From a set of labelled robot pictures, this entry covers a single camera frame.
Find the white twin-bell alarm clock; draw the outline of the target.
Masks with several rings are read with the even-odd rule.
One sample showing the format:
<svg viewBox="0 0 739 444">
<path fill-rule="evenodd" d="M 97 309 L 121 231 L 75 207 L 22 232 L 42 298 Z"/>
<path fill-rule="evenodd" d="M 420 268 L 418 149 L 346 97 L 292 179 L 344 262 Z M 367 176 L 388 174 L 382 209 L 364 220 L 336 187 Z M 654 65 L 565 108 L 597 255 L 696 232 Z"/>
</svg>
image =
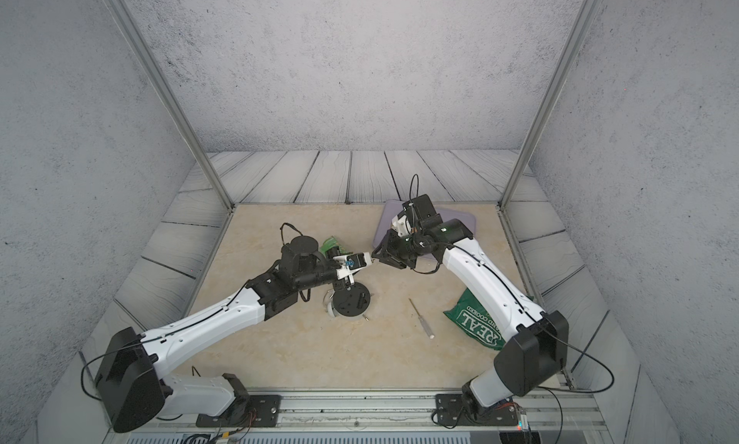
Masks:
<svg viewBox="0 0 739 444">
<path fill-rule="evenodd" d="M 332 289 L 324 296 L 323 306 L 331 317 L 364 316 L 371 304 L 371 292 L 367 286 L 354 282 L 334 282 Z"/>
</svg>

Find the clear handle screwdriver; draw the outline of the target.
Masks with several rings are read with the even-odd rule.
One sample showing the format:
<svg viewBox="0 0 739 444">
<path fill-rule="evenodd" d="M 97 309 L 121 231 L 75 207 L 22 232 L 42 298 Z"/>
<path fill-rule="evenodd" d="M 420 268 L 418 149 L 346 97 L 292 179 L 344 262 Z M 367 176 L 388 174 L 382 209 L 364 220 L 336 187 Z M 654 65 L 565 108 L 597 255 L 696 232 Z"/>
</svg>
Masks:
<svg viewBox="0 0 739 444">
<path fill-rule="evenodd" d="M 419 319 L 419 322 L 421 324 L 421 327 L 423 328 L 423 331 L 425 332 L 426 336 L 429 339 L 434 339 L 436 336 L 435 336 L 435 334 L 434 334 L 431 326 L 429 325 L 429 323 L 425 319 L 425 317 L 421 314 L 421 311 L 419 311 L 419 309 L 417 308 L 417 306 L 415 305 L 415 303 L 413 302 L 412 299 L 409 299 L 409 303 L 410 303 L 411 307 L 413 307 L 413 309 L 414 309 L 414 311 L 415 311 L 415 313 L 416 313 L 416 315 L 417 315 L 417 317 Z"/>
</svg>

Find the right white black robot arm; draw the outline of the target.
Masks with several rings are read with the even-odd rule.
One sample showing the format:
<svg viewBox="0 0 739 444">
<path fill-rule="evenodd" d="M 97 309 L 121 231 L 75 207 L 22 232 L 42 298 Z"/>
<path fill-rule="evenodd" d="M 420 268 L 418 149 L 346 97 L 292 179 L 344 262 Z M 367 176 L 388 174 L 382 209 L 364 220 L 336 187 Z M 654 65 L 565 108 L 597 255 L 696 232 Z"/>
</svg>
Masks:
<svg viewBox="0 0 739 444">
<path fill-rule="evenodd" d="M 504 346 L 494 366 L 463 386 L 477 409 L 523 397 L 566 366 L 569 323 L 558 311 L 546 312 L 523 294 L 484 253 L 460 220 L 445 221 L 423 194 L 402 204 L 374 259 L 398 269 L 414 269 L 431 255 L 484 307 L 497 325 Z"/>
</svg>

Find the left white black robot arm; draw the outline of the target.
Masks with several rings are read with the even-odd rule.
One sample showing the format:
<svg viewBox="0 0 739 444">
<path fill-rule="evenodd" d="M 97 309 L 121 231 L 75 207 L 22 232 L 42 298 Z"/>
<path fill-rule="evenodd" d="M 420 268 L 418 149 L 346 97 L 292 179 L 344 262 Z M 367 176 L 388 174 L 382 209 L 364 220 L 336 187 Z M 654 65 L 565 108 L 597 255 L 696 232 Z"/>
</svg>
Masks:
<svg viewBox="0 0 739 444">
<path fill-rule="evenodd" d="M 158 417 L 196 414 L 208 425 L 246 420 L 250 396 L 233 374 L 184 378 L 174 370 L 239 330 L 265 322 L 309 300 L 311 289 L 351 286 L 371 265 L 371 255 L 329 255 L 315 238 L 299 235 L 281 248 L 281 257 L 227 298 L 184 319 L 138 334 L 115 334 L 94 378 L 114 432 L 132 432 Z"/>
</svg>

